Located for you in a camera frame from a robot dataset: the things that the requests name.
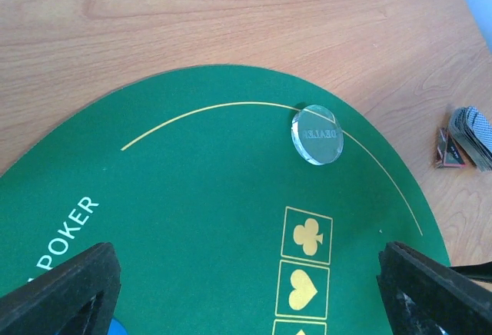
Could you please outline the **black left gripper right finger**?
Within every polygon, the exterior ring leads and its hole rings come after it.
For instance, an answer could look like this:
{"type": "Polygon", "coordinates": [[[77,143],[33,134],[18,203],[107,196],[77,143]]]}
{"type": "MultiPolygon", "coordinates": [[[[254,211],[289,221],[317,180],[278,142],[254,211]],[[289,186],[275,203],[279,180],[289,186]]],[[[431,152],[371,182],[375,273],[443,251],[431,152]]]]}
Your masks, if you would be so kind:
{"type": "Polygon", "coordinates": [[[490,334],[491,263],[447,267],[401,242],[379,253],[377,283],[394,334],[490,334]]]}

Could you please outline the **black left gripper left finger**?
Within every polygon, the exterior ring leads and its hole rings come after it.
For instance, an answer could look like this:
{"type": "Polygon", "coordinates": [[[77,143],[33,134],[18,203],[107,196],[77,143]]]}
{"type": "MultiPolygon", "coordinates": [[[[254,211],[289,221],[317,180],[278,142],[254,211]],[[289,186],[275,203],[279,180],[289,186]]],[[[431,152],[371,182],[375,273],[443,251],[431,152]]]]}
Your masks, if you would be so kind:
{"type": "Polygon", "coordinates": [[[112,244],[98,243],[1,298],[2,334],[106,334],[121,289],[112,244]]]}

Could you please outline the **blue small blind button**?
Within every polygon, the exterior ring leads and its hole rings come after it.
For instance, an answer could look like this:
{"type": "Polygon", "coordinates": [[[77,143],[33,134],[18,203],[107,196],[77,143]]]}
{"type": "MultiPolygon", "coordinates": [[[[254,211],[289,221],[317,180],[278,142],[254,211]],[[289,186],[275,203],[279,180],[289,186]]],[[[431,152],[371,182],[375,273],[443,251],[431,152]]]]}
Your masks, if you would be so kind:
{"type": "Polygon", "coordinates": [[[128,335],[128,331],[118,320],[112,318],[107,335],[128,335]]]}

